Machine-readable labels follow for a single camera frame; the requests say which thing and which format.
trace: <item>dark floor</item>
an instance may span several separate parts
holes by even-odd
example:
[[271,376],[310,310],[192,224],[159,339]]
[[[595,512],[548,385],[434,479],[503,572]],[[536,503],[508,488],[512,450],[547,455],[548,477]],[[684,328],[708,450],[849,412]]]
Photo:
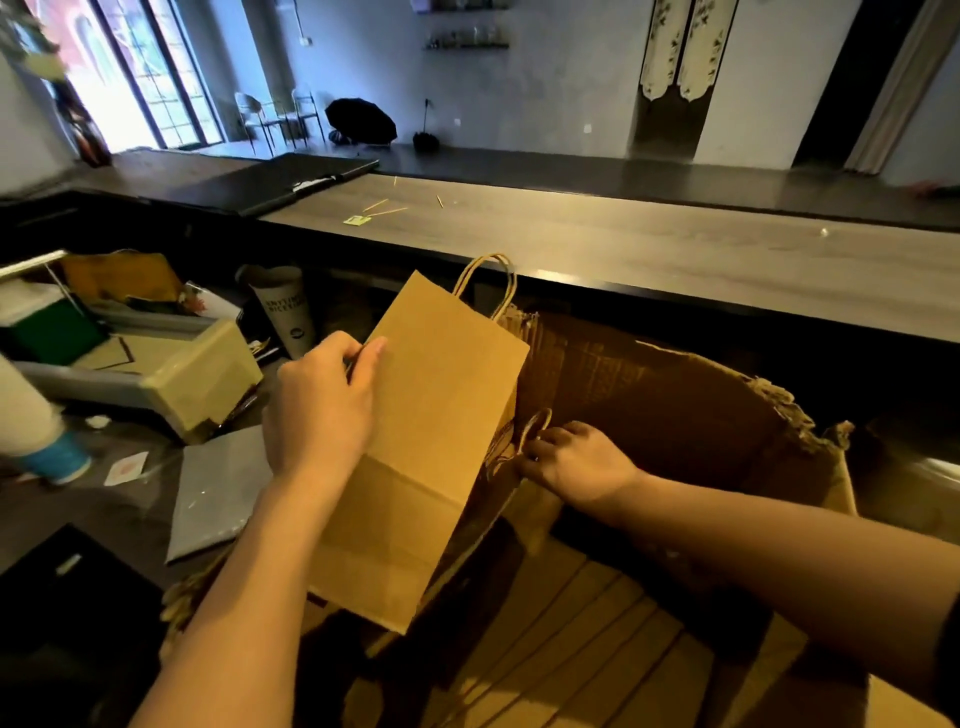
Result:
[[[282,145],[277,153],[293,152]],[[418,155],[413,147],[334,147],[312,140],[296,151],[379,158],[381,174],[505,187],[577,192],[625,200],[786,212],[829,219],[960,231],[960,200],[917,200],[878,178],[832,170],[777,171],[444,147]],[[230,142],[200,150],[215,157],[270,158],[265,142]]]

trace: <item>black mat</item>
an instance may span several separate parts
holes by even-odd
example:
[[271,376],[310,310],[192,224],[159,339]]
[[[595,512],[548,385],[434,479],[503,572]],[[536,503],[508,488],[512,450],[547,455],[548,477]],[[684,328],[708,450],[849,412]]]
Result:
[[[258,217],[334,184],[374,169],[377,159],[342,159],[289,154],[253,164],[212,180],[187,184],[167,193],[166,202],[226,214]],[[294,185],[316,180],[295,191]]]
[[127,725],[159,671],[160,596],[71,525],[0,575],[0,726]]

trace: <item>hand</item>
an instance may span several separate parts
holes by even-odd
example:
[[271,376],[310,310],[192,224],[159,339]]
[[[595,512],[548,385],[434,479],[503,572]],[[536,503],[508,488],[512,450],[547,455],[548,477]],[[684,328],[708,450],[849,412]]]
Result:
[[524,477],[609,525],[617,521],[612,496],[647,476],[607,435],[578,422],[542,432],[516,466]]
[[[387,340],[362,347],[342,331],[280,367],[263,414],[267,460],[280,479],[339,498],[373,428],[373,380]],[[345,360],[356,359],[348,381]]]

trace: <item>open umbrella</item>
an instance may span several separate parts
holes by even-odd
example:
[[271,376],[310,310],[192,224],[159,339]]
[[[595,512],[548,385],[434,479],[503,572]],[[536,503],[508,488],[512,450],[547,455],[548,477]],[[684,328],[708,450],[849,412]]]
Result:
[[354,141],[377,146],[396,139],[396,124],[377,104],[363,99],[337,99],[326,108],[330,126]]

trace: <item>black sleeve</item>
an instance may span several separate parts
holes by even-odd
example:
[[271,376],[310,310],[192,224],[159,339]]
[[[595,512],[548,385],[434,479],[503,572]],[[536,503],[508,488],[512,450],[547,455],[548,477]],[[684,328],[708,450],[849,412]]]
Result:
[[944,623],[936,659],[933,696],[944,715],[960,725],[960,596]]

